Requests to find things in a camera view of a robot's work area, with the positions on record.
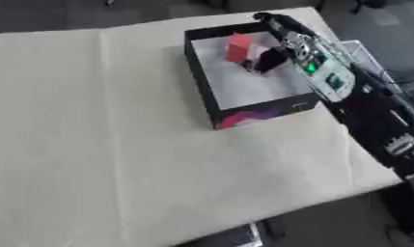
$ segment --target green led light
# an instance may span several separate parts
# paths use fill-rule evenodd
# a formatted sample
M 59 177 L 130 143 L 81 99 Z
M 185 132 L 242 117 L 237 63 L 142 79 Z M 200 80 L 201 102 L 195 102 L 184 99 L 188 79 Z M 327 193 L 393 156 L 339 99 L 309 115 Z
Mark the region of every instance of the green led light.
M 307 65 L 307 71 L 308 72 L 315 72 L 317 70 L 317 68 L 315 67 L 315 65 L 313 63 L 309 63 Z

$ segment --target black wire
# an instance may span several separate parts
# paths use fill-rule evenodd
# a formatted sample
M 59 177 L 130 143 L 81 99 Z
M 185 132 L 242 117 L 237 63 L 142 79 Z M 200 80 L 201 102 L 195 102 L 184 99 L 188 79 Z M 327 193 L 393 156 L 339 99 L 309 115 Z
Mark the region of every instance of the black wire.
M 392 84 L 397 85 L 405 85 L 414 82 L 414 69 L 404 70 L 404 71 L 398 71 L 394 69 L 384 69 L 380 74 L 379 77 L 383 79 L 386 72 L 390 72 L 396 82 L 390 82 Z

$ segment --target colorful graphic on box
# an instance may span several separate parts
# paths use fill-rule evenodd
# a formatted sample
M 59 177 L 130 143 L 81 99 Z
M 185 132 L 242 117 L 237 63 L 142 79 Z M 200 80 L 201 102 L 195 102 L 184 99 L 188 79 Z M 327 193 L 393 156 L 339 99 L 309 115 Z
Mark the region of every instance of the colorful graphic on box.
M 229 117 L 226 117 L 220 124 L 220 128 L 227 128 L 236 125 L 243 125 L 257 120 L 267 120 L 279 116 L 278 108 L 265 110 L 262 112 L 240 111 Z

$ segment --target chair leg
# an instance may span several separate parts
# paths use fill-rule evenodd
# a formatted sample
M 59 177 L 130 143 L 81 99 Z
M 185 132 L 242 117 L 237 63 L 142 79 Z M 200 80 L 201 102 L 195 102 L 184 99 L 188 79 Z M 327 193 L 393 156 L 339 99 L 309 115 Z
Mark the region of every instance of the chair leg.
M 363 8 L 363 1 L 362 0 L 356 0 L 356 6 L 354 9 L 352 9 L 353 14 L 358 14 L 361 11 L 361 8 Z
M 318 12 L 321 12 L 323 10 L 323 7 L 325 6 L 326 0 L 319 0 L 319 2 L 317 3 L 317 5 L 315 6 L 315 9 Z
M 112 5 L 114 5 L 118 0 L 105 0 L 104 4 L 108 7 L 111 7 Z

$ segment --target black box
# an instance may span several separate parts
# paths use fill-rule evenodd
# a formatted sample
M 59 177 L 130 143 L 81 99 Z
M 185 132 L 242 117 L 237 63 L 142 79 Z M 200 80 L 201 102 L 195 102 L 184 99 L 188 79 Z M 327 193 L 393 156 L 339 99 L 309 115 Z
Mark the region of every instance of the black box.
M 255 41 L 252 43 L 262 43 L 265 47 L 277 42 L 259 23 L 185 31 L 185 56 L 213 128 L 246 124 L 315 107 L 318 96 L 290 62 L 267 76 L 227 62 L 226 39 L 234 33 L 249 34 Z

